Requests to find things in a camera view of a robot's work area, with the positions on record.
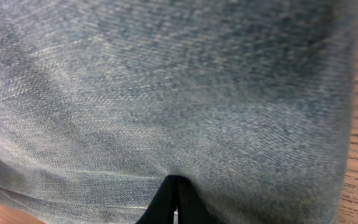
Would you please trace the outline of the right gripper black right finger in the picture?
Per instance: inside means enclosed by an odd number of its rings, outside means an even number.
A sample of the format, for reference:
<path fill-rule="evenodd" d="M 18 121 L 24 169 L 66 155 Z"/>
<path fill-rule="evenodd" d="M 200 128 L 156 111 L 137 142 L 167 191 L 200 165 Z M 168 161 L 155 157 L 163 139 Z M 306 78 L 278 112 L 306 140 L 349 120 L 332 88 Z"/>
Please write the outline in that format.
<path fill-rule="evenodd" d="M 192 183 L 177 177 L 177 208 L 179 224 L 217 224 Z"/>

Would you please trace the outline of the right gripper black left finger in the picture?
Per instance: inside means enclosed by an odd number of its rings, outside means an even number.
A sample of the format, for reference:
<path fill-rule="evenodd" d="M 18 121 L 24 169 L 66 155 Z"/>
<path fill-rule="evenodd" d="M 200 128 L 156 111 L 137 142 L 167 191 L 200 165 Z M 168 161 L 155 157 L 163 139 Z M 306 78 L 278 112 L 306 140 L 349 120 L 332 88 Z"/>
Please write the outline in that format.
<path fill-rule="evenodd" d="M 173 224 L 177 209 L 177 176 L 167 176 L 136 224 Z"/>

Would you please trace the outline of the light blue denim jeans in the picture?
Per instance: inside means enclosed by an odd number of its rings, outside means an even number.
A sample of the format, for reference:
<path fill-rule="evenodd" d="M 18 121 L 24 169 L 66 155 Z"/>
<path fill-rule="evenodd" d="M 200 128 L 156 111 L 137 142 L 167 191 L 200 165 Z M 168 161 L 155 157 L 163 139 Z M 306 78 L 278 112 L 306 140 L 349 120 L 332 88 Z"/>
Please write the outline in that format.
<path fill-rule="evenodd" d="M 334 223 L 358 1 L 0 0 L 0 202 L 135 223 L 168 175 L 219 223 Z"/>

